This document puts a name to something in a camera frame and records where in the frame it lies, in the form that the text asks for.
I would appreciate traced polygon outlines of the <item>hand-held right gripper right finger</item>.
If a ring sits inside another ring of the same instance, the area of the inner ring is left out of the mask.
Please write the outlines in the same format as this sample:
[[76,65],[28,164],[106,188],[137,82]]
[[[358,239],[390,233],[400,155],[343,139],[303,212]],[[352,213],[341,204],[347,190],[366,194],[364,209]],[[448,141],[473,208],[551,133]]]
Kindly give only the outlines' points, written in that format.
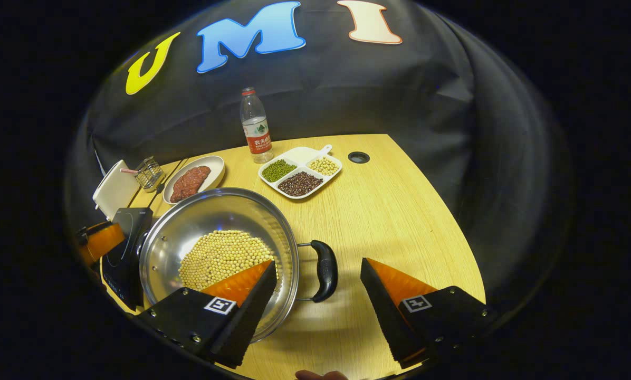
[[360,279],[402,368],[446,362],[491,332],[498,313],[461,287],[437,289],[371,258]]

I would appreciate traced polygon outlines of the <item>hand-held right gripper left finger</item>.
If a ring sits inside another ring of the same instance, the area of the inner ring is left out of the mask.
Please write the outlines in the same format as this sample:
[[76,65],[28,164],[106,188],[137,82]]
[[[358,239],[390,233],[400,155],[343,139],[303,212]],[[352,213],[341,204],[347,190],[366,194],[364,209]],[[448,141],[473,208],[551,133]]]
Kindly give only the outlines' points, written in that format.
[[276,286],[267,260],[204,291],[180,287],[136,317],[140,327],[202,360],[240,366]]

